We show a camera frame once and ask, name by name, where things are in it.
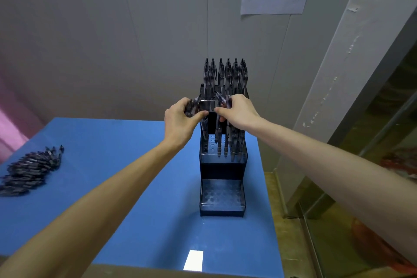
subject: blue tabletop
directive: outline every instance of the blue tabletop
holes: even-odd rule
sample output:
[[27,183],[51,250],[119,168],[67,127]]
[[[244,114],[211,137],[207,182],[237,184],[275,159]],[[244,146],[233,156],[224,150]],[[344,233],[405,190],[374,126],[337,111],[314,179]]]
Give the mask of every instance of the blue tabletop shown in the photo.
[[[59,170],[22,197],[0,197],[0,255],[11,255],[94,187],[155,147],[164,123],[55,118],[0,166],[45,146],[65,146]],[[190,250],[203,251],[202,271],[284,277],[265,179],[254,136],[242,217],[200,217],[200,128],[149,185],[94,263],[183,270]]]

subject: pile of pens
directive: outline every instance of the pile of pens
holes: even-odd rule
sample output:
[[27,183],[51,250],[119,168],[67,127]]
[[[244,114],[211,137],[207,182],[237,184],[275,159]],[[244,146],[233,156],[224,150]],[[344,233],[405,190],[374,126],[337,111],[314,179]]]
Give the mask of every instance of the pile of pens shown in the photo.
[[44,152],[30,152],[7,167],[8,175],[0,177],[0,197],[28,194],[30,190],[45,184],[46,176],[61,165],[64,147],[45,148]]
[[[218,64],[218,70],[214,59],[211,63],[204,64],[204,83],[200,96],[189,102],[185,108],[187,117],[192,117],[200,110],[212,110],[212,101],[219,101],[220,105],[226,108],[232,107],[232,99],[230,96],[235,94],[247,95],[248,69],[244,59],[238,64],[237,59],[233,65],[227,59],[224,65],[222,59]],[[204,140],[208,140],[208,117],[201,120],[201,131]],[[227,133],[224,144],[224,155],[227,156],[230,148],[231,160],[234,161],[235,154],[242,154],[245,141],[245,131],[239,130],[227,122]],[[220,116],[216,119],[215,143],[220,156],[222,150],[222,124]]]

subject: black acrylic pen display stand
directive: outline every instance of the black acrylic pen display stand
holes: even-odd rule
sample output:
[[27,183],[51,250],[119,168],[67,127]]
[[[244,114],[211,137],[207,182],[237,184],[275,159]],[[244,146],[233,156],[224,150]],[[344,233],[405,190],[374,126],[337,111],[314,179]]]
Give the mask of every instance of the black acrylic pen display stand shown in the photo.
[[246,210],[243,176],[248,153],[246,141],[243,147],[232,152],[226,147],[227,122],[222,123],[221,148],[215,143],[216,118],[213,112],[220,106],[216,98],[202,99],[201,110],[210,111],[208,117],[208,139],[201,129],[200,137],[200,215],[243,217]]

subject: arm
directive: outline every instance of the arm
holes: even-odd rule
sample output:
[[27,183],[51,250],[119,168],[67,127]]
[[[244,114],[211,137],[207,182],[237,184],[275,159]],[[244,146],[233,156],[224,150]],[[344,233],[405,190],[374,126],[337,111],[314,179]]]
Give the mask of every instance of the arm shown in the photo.
[[361,157],[261,118],[243,95],[232,96],[232,103],[231,109],[216,108],[216,112],[294,161],[336,202],[417,262],[417,185]]
[[184,147],[198,122],[183,98],[165,111],[165,137],[70,206],[0,267],[0,277],[80,277],[162,168]]

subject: forearm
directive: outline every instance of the forearm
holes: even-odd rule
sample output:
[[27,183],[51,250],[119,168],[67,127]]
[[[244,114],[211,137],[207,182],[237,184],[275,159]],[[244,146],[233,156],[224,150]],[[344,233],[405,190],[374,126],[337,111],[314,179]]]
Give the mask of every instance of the forearm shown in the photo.
[[177,151],[162,142],[97,186],[10,257],[0,276],[81,276]]
[[391,243],[397,241],[397,248],[416,245],[414,183],[356,155],[264,119],[248,131],[303,168],[312,181],[353,215],[390,235],[386,239]]

